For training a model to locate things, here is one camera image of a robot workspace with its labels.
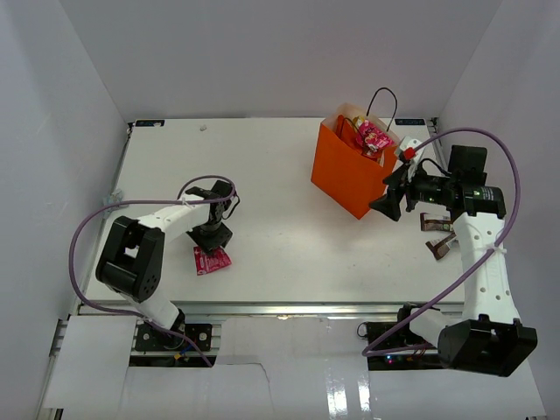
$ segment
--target orange paper bag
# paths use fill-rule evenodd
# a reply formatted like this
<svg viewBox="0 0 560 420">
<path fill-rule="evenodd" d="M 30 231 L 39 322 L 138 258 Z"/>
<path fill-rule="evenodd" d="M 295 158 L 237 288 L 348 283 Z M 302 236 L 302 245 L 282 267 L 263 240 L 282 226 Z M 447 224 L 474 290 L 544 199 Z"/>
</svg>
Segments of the orange paper bag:
<svg viewBox="0 0 560 420">
<path fill-rule="evenodd" d="M 384 194 L 386 185 L 383 180 L 395 167 L 395 150 L 400 143 L 398 136 L 385 123 L 368 114 L 364 109 L 345 103 L 321 123 L 311 173 L 311 182 L 357 219 L 361 219 L 369 211 L 370 202 Z M 357 133 L 353 119 L 365 115 L 394 143 L 377 152 L 380 155 L 377 159 L 368 156 L 355 140 Z"/>
</svg>

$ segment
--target gift bag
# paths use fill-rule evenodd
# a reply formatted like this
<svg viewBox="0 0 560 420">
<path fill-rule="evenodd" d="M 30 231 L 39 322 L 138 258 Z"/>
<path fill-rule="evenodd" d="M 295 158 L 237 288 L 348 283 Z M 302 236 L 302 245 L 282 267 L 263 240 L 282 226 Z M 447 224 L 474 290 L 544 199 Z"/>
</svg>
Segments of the gift bag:
<svg viewBox="0 0 560 420">
<path fill-rule="evenodd" d="M 388 90 L 395 98 L 395 112 L 388 126 L 369 113 L 381 90 Z M 381 87 L 375 92 L 367 112 L 345 103 L 319 127 L 311 182 L 357 219 L 369 211 L 370 202 L 384 194 L 386 185 L 383 180 L 395 167 L 395 150 L 400 139 L 389 128 L 395 119 L 396 108 L 395 94 Z M 381 139 L 382 144 L 391 143 L 377 150 L 365 138 L 368 133 Z"/>
</svg>

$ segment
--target orange bag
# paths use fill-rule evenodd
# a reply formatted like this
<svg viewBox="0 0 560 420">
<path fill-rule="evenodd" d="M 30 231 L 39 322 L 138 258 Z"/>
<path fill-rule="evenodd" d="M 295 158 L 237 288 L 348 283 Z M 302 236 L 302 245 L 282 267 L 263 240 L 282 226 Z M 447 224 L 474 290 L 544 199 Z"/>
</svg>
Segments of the orange bag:
<svg viewBox="0 0 560 420">
<path fill-rule="evenodd" d="M 378 89 L 369 108 L 377 93 L 383 89 L 388 90 L 385 87 Z M 383 180 L 395 167 L 395 150 L 400 143 L 398 136 L 389 130 L 393 120 L 391 119 L 388 127 L 376 116 L 369 115 L 369 108 L 366 113 L 361 108 L 345 103 L 321 123 L 311 173 L 311 182 L 357 219 L 361 219 L 369 211 L 370 202 L 385 193 L 386 185 Z M 371 123 L 385 131 L 395 143 L 382 150 L 379 163 L 366 156 L 355 141 L 356 131 L 352 120 L 356 116 L 367 116 Z"/>
</svg>

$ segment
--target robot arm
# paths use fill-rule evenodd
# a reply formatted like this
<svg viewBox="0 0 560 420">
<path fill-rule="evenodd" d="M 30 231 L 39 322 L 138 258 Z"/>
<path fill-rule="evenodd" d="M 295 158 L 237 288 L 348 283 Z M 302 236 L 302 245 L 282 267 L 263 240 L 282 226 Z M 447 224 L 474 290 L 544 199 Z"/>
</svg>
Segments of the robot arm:
<svg viewBox="0 0 560 420">
<path fill-rule="evenodd" d="M 233 234 L 222 223 L 222 216 L 231 199 L 213 204 L 186 202 L 224 198 L 231 191 L 229 183 L 217 181 L 211 191 L 198 187 L 187 190 L 181 196 L 183 205 L 168 206 L 135 220 L 117 218 L 95 269 L 96 278 L 146 318 L 178 331 L 185 316 L 159 287 L 165 244 L 188 233 L 207 254 L 225 247 Z"/>
<path fill-rule="evenodd" d="M 387 194 L 370 206 L 398 221 L 403 197 L 407 200 L 407 211 L 413 210 L 418 201 L 444 205 L 451 213 L 463 270 L 467 271 L 489 248 L 494 248 L 496 237 L 504 228 L 506 209 L 502 192 L 485 186 L 486 155 L 484 148 L 453 146 L 445 177 L 429 176 L 420 165 L 421 160 L 404 157 L 404 164 L 385 179 Z M 465 305 L 459 322 L 436 309 L 429 309 L 410 322 L 412 333 L 437 348 L 444 367 L 509 376 L 535 349 L 536 330 L 520 321 L 509 289 L 504 254 L 500 245 L 466 279 Z M 415 311 L 417 308 L 405 305 L 399 320 Z"/>
</svg>

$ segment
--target thin cable on floor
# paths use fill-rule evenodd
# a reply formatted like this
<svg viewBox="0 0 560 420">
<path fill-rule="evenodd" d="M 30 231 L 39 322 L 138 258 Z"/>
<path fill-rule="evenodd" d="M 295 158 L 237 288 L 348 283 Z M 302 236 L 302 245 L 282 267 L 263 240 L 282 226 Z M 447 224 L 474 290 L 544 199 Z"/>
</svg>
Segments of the thin cable on floor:
<svg viewBox="0 0 560 420">
<path fill-rule="evenodd" d="M 192 346 L 192 348 L 200 355 L 202 360 L 211 368 L 212 363 L 210 362 L 210 360 L 204 355 L 204 353 L 202 353 L 202 351 L 194 343 L 194 341 L 189 339 L 185 334 L 182 334 L 180 332 L 174 332 L 174 331 L 168 330 L 166 328 L 163 328 L 162 326 L 156 324 L 152 320 L 147 319 L 140 312 L 124 310 L 124 309 L 106 308 L 106 307 L 104 307 L 100 304 L 97 304 L 96 302 L 93 302 L 93 301 L 89 300 L 80 290 L 80 286 L 78 285 L 78 281 L 76 279 L 76 273 L 75 273 L 75 270 L 74 270 L 74 255 L 75 255 L 75 251 L 76 251 L 76 244 L 78 242 L 78 238 L 80 237 L 81 231 L 84 229 L 84 227 L 95 216 L 103 213 L 105 210 L 108 210 L 108 209 L 114 208 L 114 207 L 132 206 L 132 205 L 136 205 L 136 204 L 159 204 L 159 205 L 163 204 L 163 205 L 166 205 L 166 206 L 184 205 L 184 204 L 188 204 L 188 205 L 191 205 L 191 206 L 195 206 L 195 205 L 199 205 L 199 204 L 214 204 L 214 203 L 221 203 L 223 201 L 231 200 L 235 196 L 235 184 L 233 183 L 233 181 L 231 181 L 230 179 L 228 179 L 226 177 L 222 177 L 221 175 L 205 175 L 205 176 L 202 176 L 202 177 L 197 177 L 197 178 L 191 179 L 189 182 L 187 182 L 185 185 L 183 185 L 183 187 L 180 190 L 180 194 L 179 194 L 178 198 L 182 195 L 182 192 L 185 190 L 185 188 L 187 186 L 189 186 L 191 183 L 193 183 L 195 181 L 198 181 L 198 180 L 201 180 L 201 179 L 221 179 L 221 180 L 224 180 L 232 186 L 232 191 L 227 197 L 224 197 L 224 198 L 201 199 L 201 200 L 187 201 L 187 202 L 184 202 L 184 201 L 181 201 L 181 200 L 178 200 L 178 199 L 177 200 L 131 199 L 131 200 L 128 200 L 128 201 L 122 201 L 120 203 L 114 203 L 114 204 L 109 204 L 109 205 L 103 206 L 100 209 L 95 210 L 94 212 L 89 214 L 86 218 L 84 218 L 84 220 L 81 221 L 80 225 L 78 225 L 75 232 L 73 233 L 72 240 L 70 241 L 70 248 L 68 250 L 68 275 L 70 276 L 70 283 L 72 284 L 72 288 L 73 288 L 74 293 L 78 296 L 78 298 L 80 298 L 81 302 L 84 305 L 90 306 L 93 309 L 96 309 L 97 311 L 101 311 L 101 312 L 114 313 L 114 314 L 117 314 L 117 315 L 132 315 L 132 316 L 135 316 L 135 317 L 139 317 L 139 318 L 143 319 L 143 321 L 146 324 L 148 324 L 149 326 L 151 326 L 155 330 L 158 330 L 161 333 L 172 335 L 174 337 L 178 337 L 178 338 L 182 339 L 183 341 L 186 341 L 187 343 L 189 343 Z"/>
<path fill-rule="evenodd" d="M 390 337 L 393 333 L 396 333 L 401 328 L 403 328 L 404 326 L 409 324 L 411 321 L 418 318 L 424 312 L 428 311 L 433 305 L 435 305 L 441 299 L 445 298 L 452 291 L 457 289 L 462 283 L 464 283 L 465 280 L 467 278 L 469 278 L 469 276 L 472 273 L 474 273 L 482 264 L 484 264 L 486 261 L 488 261 L 488 258 L 490 258 L 493 255 L 493 253 L 495 252 L 495 250 L 504 242 L 504 239 L 506 239 L 506 236 L 508 236 L 509 231 L 511 230 L 511 228 L 513 227 L 513 225 L 515 223 L 515 219 L 517 218 L 517 214 L 519 213 L 519 205 L 520 205 L 520 201 L 521 201 L 521 181 L 519 179 L 519 171 L 517 170 L 517 165 L 515 164 L 514 157 L 511 154 L 511 152 L 509 151 L 508 147 L 496 135 L 492 134 L 489 131 L 486 131 L 485 129 L 476 129 L 476 128 L 473 128 L 473 127 L 459 127 L 459 128 L 456 128 L 456 129 L 448 129 L 447 131 L 443 131 L 439 134 L 436 134 L 435 136 L 430 137 L 428 140 L 426 140 L 422 144 L 418 145 L 415 148 L 415 151 L 419 151 L 423 147 L 426 147 L 428 144 L 431 144 L 432 142 L 435 142 L 436 140 L 438 140 L 439 138 L 441 138 L 443 136 L 447 136 L 447 135 L 450 135 L 452 133 L 459 133 L 459 132 L 477 133 L 477 134 L 481 134 L 483 136 L 489 137 L 490 139 L 494 140 L 500 146 L 500 148 L 503 150 L 504 154 L 506 155 L 507 161 L 509 162 L 509 164 L 511 166 L 512 173 L 514 174 L 514 187 L 515 187 L 514 208 L 512 209 L 511 215 L 509 216 L 509 219 L 507 220 L 505 227 L 503 228 L 501 233 L 496 238 L 496 241 L 493 244 L 494 248 L 487 249 L 486 253 L 470 269 L 465 271 L 465 273 L 463 273 L 463 275 L 461 275 L 449 287 L 447 287 L 445 290 L 443 290 L 441 293 L 439 293 L 437 296 L 435 296 L 430 302 L 426 303 L 424 306 L 422 306 L 416 312 L 409 315 L 407 318 L 405 318 L 402 321 L 398 322 L 397 324 L 393 325 L 385 333 L 383 333 L 377 339 L 375 339 L 369 345 L 367 345 L 366 348 L 364 348 L 363 351 L 361 352 L 362 356 L 374 357 L 374 356 L 382 356 L 382 355 L 387 354 L 387 353 L 393 353 L 393 352 L 402 351 L 402 350 L 410 350 L 412 348 L 412 346 L 411 347 L 390 348 L 390 349 L 386 349 L 386 350 L 374 350 L 374 349 L 377 346 L 379 346 L 384 340 L 386 340 L 388 337 Z"/>
</svg>

